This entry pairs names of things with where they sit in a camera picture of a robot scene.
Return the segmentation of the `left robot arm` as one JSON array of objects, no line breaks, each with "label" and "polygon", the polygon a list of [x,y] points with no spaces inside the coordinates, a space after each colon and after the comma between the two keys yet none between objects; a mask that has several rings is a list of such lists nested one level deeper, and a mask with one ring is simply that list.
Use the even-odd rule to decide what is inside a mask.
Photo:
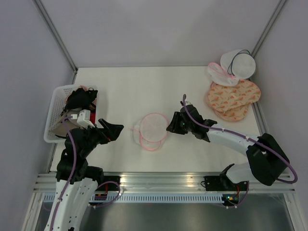
[{"label": "left robot arm", "polygon": [[95,191],[110,184],[121,191],[119,182],[105,180],[103,169],[89,166],[87,162],[88,155],[98,145],[116,141],[124,128],[102,118],[99,123],[101,128],[93,125],[66,130],[65,149],[57,165],[55,197],[45,226],[47,231],[78,231]]}]

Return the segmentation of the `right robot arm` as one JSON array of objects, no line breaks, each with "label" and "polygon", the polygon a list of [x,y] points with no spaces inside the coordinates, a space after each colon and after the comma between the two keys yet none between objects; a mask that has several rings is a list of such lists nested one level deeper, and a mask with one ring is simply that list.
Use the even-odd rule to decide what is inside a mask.
[{"label": "right robot arm", "polygon": [[226,146],[247,157],[244,164],[230,164],[219,175],[219,183],[231,190],[238,183],[257,180],[271,186],[282,181],[280,175],[289,167],[290,161],[269,134],[252,136],[224,128],[215,120],[203,119],[197,109],[189,104],[175,112],[167,131],[185,135],[192,133],[197,139]]}]

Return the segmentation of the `pink-trimmed mesh laundry bag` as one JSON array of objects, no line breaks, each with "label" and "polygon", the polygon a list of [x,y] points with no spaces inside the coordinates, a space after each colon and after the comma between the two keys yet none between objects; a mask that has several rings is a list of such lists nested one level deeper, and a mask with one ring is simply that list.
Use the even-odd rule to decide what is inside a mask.
[{"label": "pink-trimmed mesh laundry bag", "polygon": [[149,113],[129,130],[132,131],[135,143],[143,149],[153,152],[158,150],[166,139],[167,126],[168,119],[163,114]]}]

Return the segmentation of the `black bra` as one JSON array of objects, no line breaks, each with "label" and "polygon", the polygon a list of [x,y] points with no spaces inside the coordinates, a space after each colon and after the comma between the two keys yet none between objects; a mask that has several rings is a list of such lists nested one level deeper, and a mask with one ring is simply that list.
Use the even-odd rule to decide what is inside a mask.
[{"label": "black bra", "polygon": [[81,108],[82,110],[93,111],[96,109],[94,101],[97,98],[98,90],[89,88],[84,90],[83,88],[78,88],[74,90],[67,98],[64,111],[75,110]]}]

